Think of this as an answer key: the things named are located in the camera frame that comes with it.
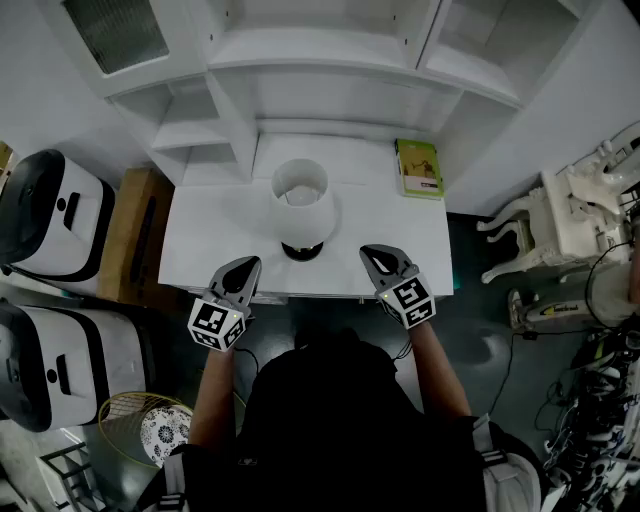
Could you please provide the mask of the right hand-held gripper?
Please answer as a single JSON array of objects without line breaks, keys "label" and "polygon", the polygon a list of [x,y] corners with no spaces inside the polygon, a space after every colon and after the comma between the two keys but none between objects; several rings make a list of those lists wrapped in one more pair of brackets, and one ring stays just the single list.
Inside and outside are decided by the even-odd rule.
[{"label": "right hand-held gripper", "polygon": [[435,299],[419,267],[401,249],[368,244],[359,249],[361,261],[376,288],[391,287],[376,294],[386,314],[409,330],[436,314]]}]

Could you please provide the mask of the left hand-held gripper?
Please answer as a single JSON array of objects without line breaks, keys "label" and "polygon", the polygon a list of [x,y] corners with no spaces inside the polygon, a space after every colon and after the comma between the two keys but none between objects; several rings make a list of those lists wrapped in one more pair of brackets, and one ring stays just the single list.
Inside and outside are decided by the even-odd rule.
[{"label": "left hand-held gripper", "polygon": [[194,301],[187,322],[195,343],[223,353],[234,348],[247,330],[250,301],[256,295],[261,272],[258,256],[235,259],[215,272],[209,289]]}]

